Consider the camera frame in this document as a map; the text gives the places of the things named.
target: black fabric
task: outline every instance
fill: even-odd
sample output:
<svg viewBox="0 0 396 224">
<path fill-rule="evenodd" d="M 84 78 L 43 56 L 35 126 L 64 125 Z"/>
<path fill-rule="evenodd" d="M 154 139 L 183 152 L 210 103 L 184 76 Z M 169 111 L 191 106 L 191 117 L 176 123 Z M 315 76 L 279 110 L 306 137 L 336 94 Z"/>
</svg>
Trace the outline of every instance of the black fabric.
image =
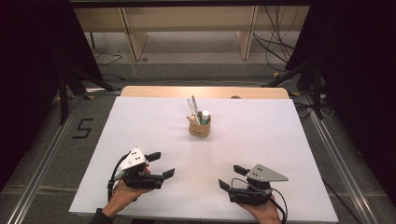
<svg viewBox="0 0 396 224">
<path fill-rule="evenodd" d="M 326 68 L 325 88 L 357 149 L 396 205 L 396 62 L 393 4 L 358 3 Z"/>
<path fill-rule="evenodd" d="M 113 218 L 107 217 L 105 214 L 103 214 L 101 208 L 98 208 L 96 209 L 96 213 L 90 221 L 90 224 L 112 224 L 113 220 Z"/>
</svg>

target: white table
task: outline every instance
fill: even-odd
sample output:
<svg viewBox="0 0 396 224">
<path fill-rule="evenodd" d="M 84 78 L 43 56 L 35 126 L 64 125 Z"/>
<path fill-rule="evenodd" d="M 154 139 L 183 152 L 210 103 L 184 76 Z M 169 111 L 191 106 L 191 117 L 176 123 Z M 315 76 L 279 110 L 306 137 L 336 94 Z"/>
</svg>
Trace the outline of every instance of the white table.
<svg viewBox="0 0 396 224">
<path fill-rule="evenodd" d="M 153 174 L 176 168 L 175 176 L 127 206 L 122 216 L 254 222 L 230 203 L 219 179 L 229 184 L 234 177 L 246 180 L 233 166 L 250 169 L 260 163 L 289 178 L 271 183 L 286 199 L 288 223 L 338 221 L 292 100 L 197 98 L 198 107 L 212 116 L 209 136 L 199 138 L 188 131 L 186 99 L 118 97 L 69 211 L 93 214 L 105 206 L 114 166 L 139 146 L 145 154 L 162 153 L 150 164 Z"/>
</svg>

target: black wall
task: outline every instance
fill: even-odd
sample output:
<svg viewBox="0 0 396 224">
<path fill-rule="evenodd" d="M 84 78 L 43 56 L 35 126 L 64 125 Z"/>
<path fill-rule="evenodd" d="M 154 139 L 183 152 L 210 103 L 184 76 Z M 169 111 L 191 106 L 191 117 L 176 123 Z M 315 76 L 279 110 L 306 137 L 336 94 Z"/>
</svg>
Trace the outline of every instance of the black wall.
<svg viewBox="0 0 396 224">
<path fill-rule="evenodd" d="M 396 205 L 396 5 L 343 3 L 311 7 L 308 15 L 314 16 L 305 21 L 288 68 L 319 52 L 318 67 L 336 116 Z M 304 75 L 301 86 L 313 82 Z"/>
</svg>

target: hand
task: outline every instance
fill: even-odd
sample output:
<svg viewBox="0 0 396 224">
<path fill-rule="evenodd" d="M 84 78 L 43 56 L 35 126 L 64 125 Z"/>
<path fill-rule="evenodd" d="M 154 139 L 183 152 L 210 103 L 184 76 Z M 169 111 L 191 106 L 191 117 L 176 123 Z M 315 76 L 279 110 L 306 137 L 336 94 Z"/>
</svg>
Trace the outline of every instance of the hand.
<svg viewBox="0 0 396 224">
<path fill-rule="evenodd" d="M 150 174 L 151 171 L 148 169 L 149 164 L 146 163 L 144 172 Z M 116 214 L 124 209 L 128 204 L 136 200 L 140 195 L 152 191 L 152 189 L 133 189 L 128 187 L 123 179 L 119 181 L 117 186 L 114 188 L 113 196 L 110 201 L 102 210 L 102 213 L 108 217 L 115 217 Z"/>
<path fill-rule="evenodd" d="M 277 208 L 270 201 L 259 206 L 252 206 L 242 203 L 239 203 L 239 206 L 248 210 L 249 213 L 253 215 L 260 224 L 280 224 Z"/>
</svg>

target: wire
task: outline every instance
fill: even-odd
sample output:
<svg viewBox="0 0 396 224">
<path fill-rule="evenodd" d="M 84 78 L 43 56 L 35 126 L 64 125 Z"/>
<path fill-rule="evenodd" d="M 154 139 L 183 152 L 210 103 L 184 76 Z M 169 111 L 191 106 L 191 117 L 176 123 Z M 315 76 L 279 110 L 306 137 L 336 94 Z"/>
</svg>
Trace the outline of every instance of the wire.
<svg viewBox="0 0 396 224">
<path fill-rule="evenodd" d="M 288 48 L 292 48 L 292 47 L 289 46 L 289 45 L 287 45 L 286 43 L 284 43 L 284 42 L 283 42 L 283 38 L 289 33 L 289 31 L 291 30 L 291 27 L 292 27 L 293 24 L 295 23 L 295 20 L 296 20 L 296 18 L 297 18 L 297 13 L 298 13 L 298 7 L 296 8 L 296 12 L 295 12 L 295 14 L 294 14 L 294 19 L 293 19 L 293 21 L 292 21 L 292 23 L 291 23 L 291 25 L 290 25 L 290 27 L 289 27 L 289 30 L 288 30 L 283 36 L 280 35 L 280 28 L 279 28 L 279 26 L 280 26 L 280 23 L 283 21 L 283 16 L 284 16 L 284 14 L 285 14 L 285 11 L 286 11 L 287 7 L 285 7 L 285 8 L 283 9 L 283 12 L 282 12 L 282 15 L 281 15 L 280 20 L 279 20 L 279 10 L 280 10 L 280 7 L 279 7 L 279 6 L 276 7 L 276 18 L 275 18 L 275 21 L 273 20 L 273 18 L 271 17 L 270 13 L 268 12 L 268 8 L 267 8 L 267 7 L 264 7 L 264 8 L 265 8 L 265 11 L 266 11 L 266 13 L 267 13 L 267 15 L 268 15 L 268 18 L 269 18 L 270 22 L 271 22 L 271 25 L 272 25 L 272 27 L 273 27 L 273 31 L 271 32 L 271 38 L 270 38 L 270 40 L 264 40 L 263 38 L 258 37 L 256 33 L 253 33 L 253 36 L 255 37 L 255 39 L 257 40 L 257 42 L 259 43 L 259 45 L 260 45 L 263 49 L 266 50 L 265 59 L 266 59 L 266 61 L 267 61 L 268 66 L 271 67 L 272 69 L 276 70 L 276 71 L 286 72 L 286 70 L 281 70 L 281 69 L 275 68 L 269 61 L 270 61 L 271 55 L 274 55 L 274 56 L 276 56 L 278 59 L 280 59 L 282 62 L 284 62 L 284 63 L 287 63 L 287 62 L 288 62 L 288 60 L 289 60 L 288 58 L 290 57 L 290 53 L 289 53 L 289 51 L 288 51 Z M 261 41 L 267 42 L 268 45 L 265 47 L 264 44 L 263 44 Z M 271 45 L 271 44 L 277 44 L 277 46 L 276 46 L 274 49 L 276 49 L 277 47 L 280 47 L 280 49 L 281 49 L 281 51 L 282 51 L 282 53 L 283 53 L 284 58 L 281 58 L 279 55 L 277 55 L 276 53 L 274 53 L 274 49 L 273 49 L 273 50 L 270 49 L 270 45 Z"/>
<path fill-rule="evenodd" d="M 125 79 L 126 79 L 125 77 L 119 77 L 119 76 L 116 76 L 116 75 L 111 74 L 111 73 L 102 74 L 102 77 L 104 77 L 104 76 L 113 76 L 113 77 L 117 77 L 117 78 L 121 79 L 122 81 L 125 81 Z"/>
<path fill-rule="evenodd" d="M 332 193 L 335 195 L 335 197 L 341 202 L 341 204 L 346 208 L 346 210 L 349 212 L 350 215 L 353 216 L 353 218 L 355 218 L 356 222 L 361 224 L 361 222 L 359 221 L 359 219 L 355 216 L 355 214 L 353 214 L 352 210 L 347 206 L 347 204 L 344 202 L 344 200 L 341 198 L 340 195 L 337 194 L 337 192 L 335 192 L 335 190 L 332 188 L 332 186 L 330 186 L 330 184 L 322 178 L 323 183 L 332 191 Z"/>
<path fill-rule="evenodd" d="M 116 167 L 114 167 L 113 174 L 111 175 L 110 180 L 107 183 L 107 200 L 108 201 L 110 201 L 111 196 L 113 196 L 113 187 L 114 187 L 114 183 L 115 183 L 114 177 L 116 175 L 116 172 L 119 169 L 119 166 L 122 163 L 122 161 L 125 160 L 125 158 L 127 158 L 128 155 L 129 155 L 129 153 L 125 154 L 124 156 L 121 157 L 119 162 L 117 162 Z"/>
<path fill-rule="evenodd" d="M 102 55 L 104 55 L 104 54 L 107 54 L 107 55 L 110 55 L 110 56 L 114 56 L 114 57 L 118 57 L 117 59 L 115 59 L 115 60 L 113 60 L 113 61 L 111 61 L 111 62 L 109 62 L 109 63 L 105 63 L 105 64 L 114 63 L 115 61 L 118 61 L 119 59 L 122 58 L 122 55 L 120 55 L 120 54 L 111 54 L 111 53 L 106 53 L 106 52 L 102 52 L 102 53 L 98 54 L 97 56 L 95 56 L 94 58 L 95 58 L 95 59 L 96 59 L 96 58 L 99 58 L 100 56 L 102 56 Z"/>
</svg>

